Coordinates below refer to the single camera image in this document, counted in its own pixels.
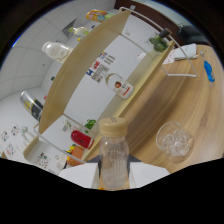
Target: plastic bottle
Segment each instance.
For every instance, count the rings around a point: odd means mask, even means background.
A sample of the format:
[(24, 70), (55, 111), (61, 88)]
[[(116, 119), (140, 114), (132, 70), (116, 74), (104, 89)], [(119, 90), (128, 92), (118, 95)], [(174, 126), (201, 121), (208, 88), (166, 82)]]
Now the plastic bottle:
[(42, 51), (46, 53), (47, 56), (60, 62), (61, 64), (65, 62), (73, 49), (74, 48), (65, 44), (50, 41), (46, 42), (42, 47)]
[(75, 36), (80, 37), (81, 39), (83, 37), (85, 37), (87, 34), (89, 34), (89, 32), (91, 32), (93, 30), (93, 28), (95, 27), (95, 25), (91, 26), (90, 29), (86, 28), (86, 27), (79, 27), (79, 28), (74, 28), (74, 27), (70, 27), (68, 29), (68, 32), (70, 33), (74, 33)]
[(123, 99), (127, 99), (134, 91), (134, 87), (116, 73), (108, 74), (105, 78), (107, 86)]
[(164, 50), (166, 50), (168, 45), (163, 38), (171, 34), (172, 34), (171, 30), (169, 30), (168, 28), (165, 28), (155, 37), (149, 38), (150, 43), (154, 45), (154, 50), (159, 53), (162, 53)]
[(121, 117), (103, 118), (99, 128), (102, 135), (100, 161), (104, 185), (110, 190), (121, 188), (128, 176), (127, 121)]
[(20, 95), (20, 101), (29, 113), (40, 121), (43, 105), (30, 92), (23, 91)]
[(104, 20), (109, 19), (112, 16), (114, 16), (113, 13), (97, 10), (97, 9), (92, 9), (86, 14), (87, 19), (94, 20), (97, 22), (103, 22)]

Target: sticker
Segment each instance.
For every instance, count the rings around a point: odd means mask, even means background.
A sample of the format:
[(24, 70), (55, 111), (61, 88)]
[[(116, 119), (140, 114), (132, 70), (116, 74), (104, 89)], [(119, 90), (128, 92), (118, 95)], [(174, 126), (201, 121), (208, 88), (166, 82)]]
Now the sticker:
[(109, 61), (110, 63), (113, 63), (114, 62), (110, 58), (106, 58), (106, 60)]
[(127, 99), (133, 92), (134, 87), (126, 80), (121, 79), (120, 81), (114, 82), (114, 92), (124, 99)]
[(99, 58), (101, 58), (101, 59), (103, 60), (106, 56), (107, 56), (107, 53), (106, 53), (105, 51), (103, 51), (103, 52), (100, 54)]
[(95, 70), (95, 69), (97, 69), (97, 67), (99, 65), (100, 65), (100, 62), (99, 61), (94, 61), (91, 67)]
[(9, 159), (13, 157), (13, 155), (16, 153), (15, 148), (12, 146), (11, 143), (9, 143), (6, 147), (6, 155)]
[(92, 73), (94, 73), (92, 70), (88, 69), (88, 71), (86, 72), (87, 75), (91, 76)]
[(111, 55), (108, 55), (109, 58), (115, 60), (115, 57), (111, 56)]
[(125, 34), (126, 34), (127, 36), (130, 36), (130, 35), (131, 35), (131, 31), (127, 29), (127, 30), (125, 31)]
[(16, 145), (16, 150), (19, 150), (21, 153), (23, 153), (23, 150), (19, 148), (19, 146)]
[(109, 62), (109, 61), (104, 60), (104, 62), (106, 62), (107, 64), (109, 64), (109, 65), (110, 65), (110, 62)]
[(140, 55), (138, 55), (138, 60), (142, 60), (146, 56), (145, 52), (142, 52)]
[(19, 133), (19, 130), (20, 129), (19, 129), (19, 126), (18, 125), (13, 126), (12, 129), (11, 129), (12, 135), (13, 136), (16, 136)]
[(1, 138), (4, 142), (9, 138), (7, 131), (2, 132)]
[(37, 157), (36, 164), (43, 169), (47, 169), (51, 158), (47, 157), (43, 152)]
[(92, 129), (93, 125), (96, 123), (96, 120), (87, 120), (87, 124), (85, 124), (85, 127), (88, 129)]
[(103, 78), (107, 76), (108, 71), (109, 71), (109, 68), (101, 64), (91, 78), (94, 81), (100, 83), (103, 80)]

